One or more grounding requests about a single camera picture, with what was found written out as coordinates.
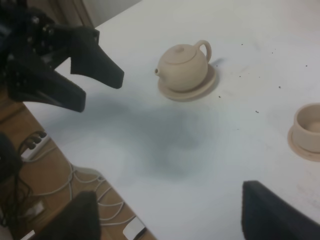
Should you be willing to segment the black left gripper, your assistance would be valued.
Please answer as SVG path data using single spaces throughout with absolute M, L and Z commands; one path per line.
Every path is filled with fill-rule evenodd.
M 83 112 L 86 93 L 56 72 L 71 59 L 70 73 L 120 89 L 124 71 L 102 50 L 100 32 L 55 22 L 36 7 L 0 8 L 0 81 L 16 102 Z

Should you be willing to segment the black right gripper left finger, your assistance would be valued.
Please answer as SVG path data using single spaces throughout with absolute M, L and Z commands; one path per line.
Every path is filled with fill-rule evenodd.
M 95 192 L 80 192 L 33 239 L 100 240 L 101 227 Z

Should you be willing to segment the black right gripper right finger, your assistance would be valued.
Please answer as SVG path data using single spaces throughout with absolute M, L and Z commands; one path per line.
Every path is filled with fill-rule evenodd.
M 242 184 L 241 227 L 246 240 L 318 240 L 320 225 L 259 181 Z

